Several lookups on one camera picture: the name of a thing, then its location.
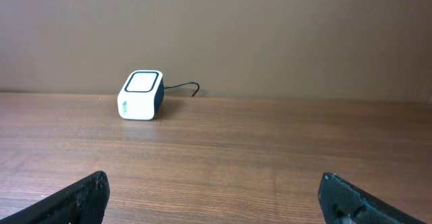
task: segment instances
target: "cardboard wall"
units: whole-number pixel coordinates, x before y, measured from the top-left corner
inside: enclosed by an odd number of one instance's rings
[[[428,101],[431,45],[432,0],[0,0],[2,91]]]

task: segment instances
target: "power cord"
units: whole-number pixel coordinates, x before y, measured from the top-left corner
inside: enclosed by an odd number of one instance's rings
[[[196,85],[196,90],[195,90],[194,94],[192,94],[192,96],[195,96],[195,94],[200,90],[200,84],[198,84],[197,82],[187,82],[187,83],[178,84],[178,85],[174,85],[174,86],[166,86],[163,89],[170,89],[170,88],[175,88],[175,87],[189,85],[189,84]]]

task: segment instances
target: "wooden table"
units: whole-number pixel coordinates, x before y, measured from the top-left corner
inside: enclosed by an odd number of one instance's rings
[[[104,223],[324,223],[324,171],[432,223],[432,106],[0,94],[0,218],[96,171]]]

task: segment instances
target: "black cable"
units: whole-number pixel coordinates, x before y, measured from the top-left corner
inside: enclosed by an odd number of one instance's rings
[[[174,85],[174,86],[166,86],[163,89],[170,89],[170,88],[175,88],[175,87],[189,85],[189,84],[195,84],[196,85],[196,90],[195,90],[194,94],[192,94],[192,96],[195,96],[195,94],[200,90],[200,84],[198,84],[197,82],[187,82],[187,83],[178,84],[178,85]]]

